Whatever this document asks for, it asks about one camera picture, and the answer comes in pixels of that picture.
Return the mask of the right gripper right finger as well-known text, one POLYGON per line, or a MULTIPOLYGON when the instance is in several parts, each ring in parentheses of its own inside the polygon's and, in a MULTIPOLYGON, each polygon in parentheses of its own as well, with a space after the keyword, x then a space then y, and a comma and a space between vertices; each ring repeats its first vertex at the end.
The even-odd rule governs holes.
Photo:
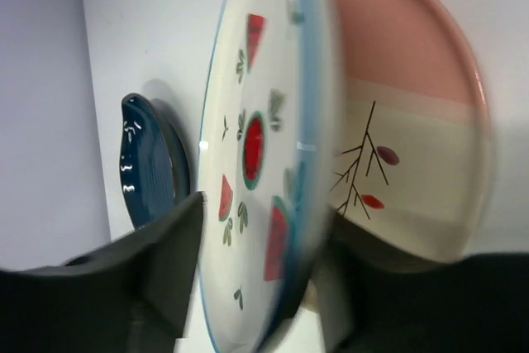
POLYGON ((337 216, 314 270, 327 352, 525 352, 528 257, 438 265, 337 216))

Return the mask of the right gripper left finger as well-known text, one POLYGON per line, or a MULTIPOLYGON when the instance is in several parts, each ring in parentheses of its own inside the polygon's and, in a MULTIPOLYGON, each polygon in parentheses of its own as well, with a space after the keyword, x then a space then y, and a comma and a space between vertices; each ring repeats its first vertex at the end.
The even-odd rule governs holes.
POLYGON ((1 273, 3 352, 171 352, 183 336, 204 197, 61 266, 1 273))

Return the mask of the dark blue plate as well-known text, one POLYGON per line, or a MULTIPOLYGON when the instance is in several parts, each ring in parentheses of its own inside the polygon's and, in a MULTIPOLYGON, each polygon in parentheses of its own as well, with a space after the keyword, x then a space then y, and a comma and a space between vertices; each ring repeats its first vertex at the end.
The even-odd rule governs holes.
POLYGON ((182 202, 192 188, 185 141, 169 106, 139 93, 121 102, 119 175, 132 226, 141 229, 182 202))

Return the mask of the pink and cream plate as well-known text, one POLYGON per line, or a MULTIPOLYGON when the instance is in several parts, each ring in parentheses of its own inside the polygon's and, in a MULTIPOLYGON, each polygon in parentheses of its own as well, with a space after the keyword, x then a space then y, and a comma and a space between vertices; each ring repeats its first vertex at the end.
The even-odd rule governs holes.
POLYGON ((345 118, 331 204, 410 255, 459 260, 488 193, 491 127, 474 54, 440 0, 335 0, 345 118))

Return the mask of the white patterned plate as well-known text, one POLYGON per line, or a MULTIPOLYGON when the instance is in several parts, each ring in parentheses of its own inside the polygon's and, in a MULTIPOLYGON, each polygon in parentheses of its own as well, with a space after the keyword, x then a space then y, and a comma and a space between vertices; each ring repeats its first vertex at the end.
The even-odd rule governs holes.
POLYGON ((336 33, 330 0, 223 0, 198 162, 199 283, 217 352, 279 343, 326 239, 336 33))

